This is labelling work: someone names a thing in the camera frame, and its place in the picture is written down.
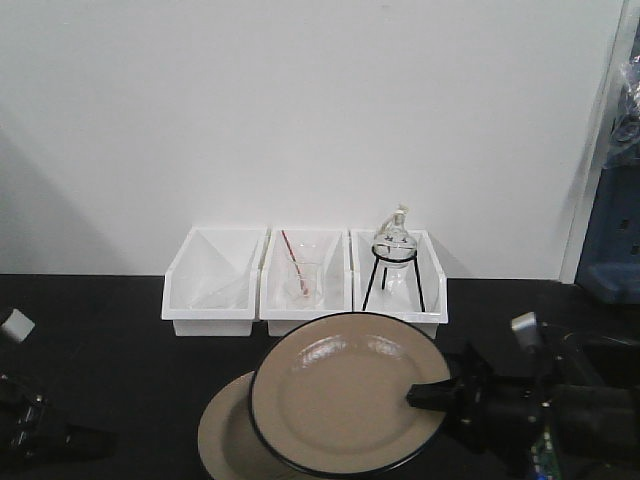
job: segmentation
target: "plate with black rim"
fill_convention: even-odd
[[[431,339],[398,319],[329,315],[282,337],[256,370],[249,396],[271,452],[313,475],[389,470],[419,453],[443,412],[414,409],[414,383],[450,378]]]

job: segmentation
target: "white wall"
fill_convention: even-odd
[[[0,2],[0,272],[402,201],[449,276],[558,278],[621,5]]]

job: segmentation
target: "tripod leg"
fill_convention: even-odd
[[[369,302],[369,294],[371,293],[371,287],[373,286],[373,279],[376,277],[376,270],[378,269],[378,262],[380,259],[376,257],[376,261],[373,263],[373,270],[371,271],[371,278],[369,278],[369,286],[367,287],[367,294],[364,297],[364,303],[362,304],[362,311],[367,309],[367,303]]]
[[[422,297],[422,282],[420,282],[420,270],[418,270],[418,257],[413,259],[413,268],[416,271],[416,281],[418,282],[418,294],[420,295],[420,308],[423,312],[427,310],[424,308],[424,298]]]

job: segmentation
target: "black rim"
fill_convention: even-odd
[[[389,470],[393,470],[394,468],[397,468],[397,467],[407,463],[409,460],[412,460],[417,455],[422,453],[422,451],[427,447],[427,445],[431,442],[431,440],[434,437],[436,437],[436,435],[440,432],[440,429],[441,429],[442,425],[445,423],[445,420],[446,420],[446,413],[445,413],[445,417],[443,417],[442,421],[440,422],[440,425],[438,425],[438,427],[433,432],[433,434],[431,434],[431,436],[429,436],[429,438],[427,438],[420,446],[418,446],[418,448],[416,450],[414,450],[410,454],[400,458],[399,460],[397,460],[395,462],[391,462],[391,463],[389,463],[387,465],[384,465],[382,467],[375,468],[373,470],[362,471],[362,472],[337,473],[337,472],[324,472],[324,471],[321,471],[321,470],[314,470],[313,468],[305,467],[304,465],[300,465],[300,464],[294,462],[293,460],[287,458],[285,455],[283,455],[278,450],[276,450],[267,441],[267,439],[262,435],[262,432],[260,431],[260,428],[258,427],[258,424],[256,422],[256,418],[255,418],[255,415],[254,415],[254,412],[253,412],[253,389],[254,389],[254,386],[255,386],[256,377],[260,373],[260,369],[262,368],[262,365],[263,365],[264,361],[266,360],[266,358],[280,344],[280,342],[284,341],[287,337],[289,337],[289,335],[292,335],[293,333],[297,332],[301,328],[304,328],[307,325],[315,323],[317,321],[325,320],[327,318],[338,317],[338,316],[341,316],[341,315],[353,315],[353,314],[375,315],[375,316],[378,316],[378,317],[388,318],[388,319],[394,320],[394,321],[396,321],[398,323],[401,323],[403,325],[406,325],[407,327],[415,330],[420,335],[422,335],[424,338],[426,338],[431,343],[431,345],[433,345],[433,347],[436,350],[438,350],[438,352],[440,352],[440,350],[438,349],[438,347],[436,346],[434,341],[431,339],[431,337],[429,337],[429,335],[424,333],[419,328],[417,328],[417,327],[415,327],[415,326],[411,325],[410,323],[407,323],[407,322],[405,322],[403,320],[400,320],[399,318],[395,318],[395,317],[392,317],[390,315],[384,315],[382,313],[373,313],[373,312],[341,312],[341,313],[332,313],[330,315],[325,315],[323,317],[318,317],[318,318],[316,318],[314,320],[310,320],[310,321],[308,321],[306,323],[303,323],[302,325],[299,325],[298,327],[296,327],[293,330],[291,330],[289,333],[283,335],[277,342],[275,342],[273,345],[271,345],[271,347],[269,348],[267,353],[260,360],[260,363],[258,364],[258,367],[255,369],[255,371],[253,373],[253,376],[251,377],[251,385],[249,387],[249,399],[248,399],[249,400],[248,401],[249,419],[251,420],[251,426],[253,427],[253,430],[254,430],[255,434],[257,435],[257,437],[260,439],[260,442],[262,442],[262,444],[265,446],[265,448],[267,450],[269,450],[269,452],[273,456],[275,456],[278,460],[280,460],[281,462],[285,463],[286,465],[290,466],[291,468],[293,468],[295,470],[298,470],[298,471],[300,471],[302,473],[306,473],[306,474],[313,475],[313,476],[316,476],[316,477],[338,478],[338,479],[339,478],[358,478],[358,477],[366,477],[366,476],[369,476],[369,475],[377,475],[377,474],[380,474],[380,473],[388,472]],[[449,376],[451,376],[451,370],[449,369],[449,365],[448,364],[447,364],[447,370],[449,371]]]

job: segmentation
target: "stacked plates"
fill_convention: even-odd
[[[214,397],[198,432],[200,456],[216,480],[388,470],[419,453],[444,419],[410,407],[409,388],[449,376],[429,337],[404,322],[370,313],[320,318]]]

